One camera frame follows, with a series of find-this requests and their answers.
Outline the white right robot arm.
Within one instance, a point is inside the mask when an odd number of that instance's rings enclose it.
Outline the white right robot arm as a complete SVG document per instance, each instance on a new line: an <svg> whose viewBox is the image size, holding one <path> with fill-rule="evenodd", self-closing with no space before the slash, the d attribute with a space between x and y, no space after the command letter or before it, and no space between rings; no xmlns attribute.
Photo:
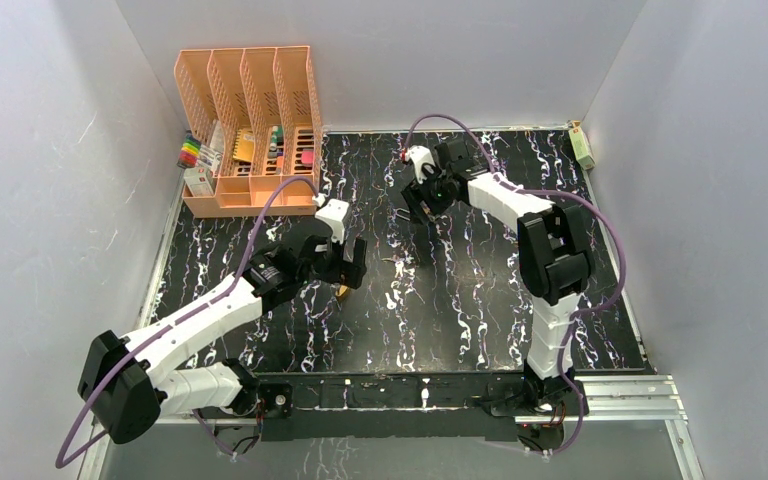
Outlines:
<svg viewBox="0 0 768 480"><path fill-rule="evenodd" d="M481 165L462 141L401 155L413 171L402 190L409 218L429 223L457 202L479 209L516 235L519 273L532 297L532 344L521 394L537 414L550 413L569 391L572 360L566 338L595 268L579 205L560 205Z"/></svg>

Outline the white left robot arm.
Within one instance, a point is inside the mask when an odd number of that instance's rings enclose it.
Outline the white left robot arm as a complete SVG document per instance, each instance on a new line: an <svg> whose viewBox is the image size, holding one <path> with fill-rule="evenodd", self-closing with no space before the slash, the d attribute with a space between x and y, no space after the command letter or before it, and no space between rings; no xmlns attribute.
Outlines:
<svg viewBox="0 0 768 480"><path fill-rule="evenodd" d="M273 242L255 251L240 275L148 327L123 336L108 330L92 340L78 394L115 444L129 443L164 416L226 408L254 411L259 380L235 359L197 369L182 364L214 340L295 299L319 281L351 289L367 271L367 243L344 244L310 235L298 249Z"/></svg>

